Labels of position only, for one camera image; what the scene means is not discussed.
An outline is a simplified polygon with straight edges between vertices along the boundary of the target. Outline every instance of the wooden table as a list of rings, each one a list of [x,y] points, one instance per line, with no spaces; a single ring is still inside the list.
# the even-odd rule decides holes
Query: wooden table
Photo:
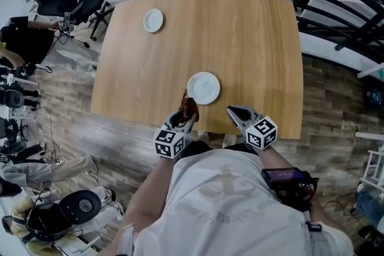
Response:
[[[143,28],[151,8],[165,24]],[[91,112],[162,124],[179,106],[189,78],[209,71],[218,99],[199,106],[194,129],[238,134],[229,104],[253,106],[279,126],[280,138],[300,138],[302,58],[288,0],[133,0],[115,7],[101,50]]]

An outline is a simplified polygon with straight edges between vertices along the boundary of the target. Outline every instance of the black chair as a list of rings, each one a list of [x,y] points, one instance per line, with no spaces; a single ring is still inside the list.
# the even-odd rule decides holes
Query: black chair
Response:
[[[18,153],[22,152],[26,148],[27,144],[24,141],[0,147],[0,162],[7,164],[10,160],[12,160],[12,157],[17,156]]]
[[[26,218],[28,240],[38,238],[54,242],[80,225],[93,219],[101,210],[101,201],[92,191],[81,190],[64,197],[59,203],[35,206]]]
[[[24,96],[18,91],[6,90],[0,87],[0,104],[18,109],[24,106]]]
[[[4,142],[6,145],[15,144],[17,141],[17,135],[20,134],[22,141],[28,141],[23,133],[24,128],[28,127],[23,125],[23,120],[21,120],[20,127],[17,124],[16,120],[10,119],[9,121],[3,118],[0,118],[0,139],[7,138],[8,140]]]
[[[110,14],[114,8],[106,10],[110,6],[109,2],[104,0],[34,0],[38,4],[37,14],[45,16],[59,16],[64,17],[65,13],[71,13],[71,19],[74,20],[75,25],[86,23],[88,20],[91,25],[95,22],[94,28],[91,33],[91,39],[96,40],[94,37],[95,31],[100,22],[108,26],[105,17]]]

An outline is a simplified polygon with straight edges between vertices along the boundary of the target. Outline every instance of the white plate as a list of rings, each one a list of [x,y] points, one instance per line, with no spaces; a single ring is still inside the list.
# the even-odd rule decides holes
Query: white plate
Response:
[[[199,105],[207,105],[215,101],[220,93],[217,78],[206,71],[196,73],[187,84],[188,96],[193,97]]]
[[[163,24],[163,14],[158,9],[151,9],[144,15],[143,25],[148,32],[158,31]]]

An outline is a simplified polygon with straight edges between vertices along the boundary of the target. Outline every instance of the printed logo on shirt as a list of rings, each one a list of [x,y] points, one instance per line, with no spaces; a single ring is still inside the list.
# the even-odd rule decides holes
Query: printed logo on shirt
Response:
[[[244,196],[247,198],[255,199],[251,205],[247,203],[245,206],[239,206],[238,209],[231,210],[230,212],[217,211],[209,205],[208,207],[201,208],[195,207],[191,203],[180,201],[176,205],[176,210],[182,210],[194,217],[197,223],[212,224],[215,222],[223,224],[239,223],[249,221],[265,214],[264,209],[271,204],[278,203],[271,195],[267,194],[267,199],[264,197],[261,201],[257,201],[259,194],[262,192],[254,192],[256,186],[245,179],[244,177],[234,174],[229,165],[224,165],[221,168],[221,174],[204,183],[198,192],[204,197],[210,198],[213,204],[217,204],[232,196]]]
[[[233,174],[228,165],[224,165],[221,168],[221,176],[202,185],[199,192],[209,198],[216,196],[226,198],[233,195],[244,195],[249,198],[255,187],[249,180]]]

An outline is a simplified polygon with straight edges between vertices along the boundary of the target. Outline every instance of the white t-shirt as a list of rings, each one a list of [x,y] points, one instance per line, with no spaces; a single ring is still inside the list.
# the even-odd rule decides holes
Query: white t-shirt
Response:
[[[258,156],[210,150],[175,164],[161,218],[142,230],[134,255],[311,255],[304,215],[280,203]],[[341,231],[322,224],[332,256],[351,256]]]

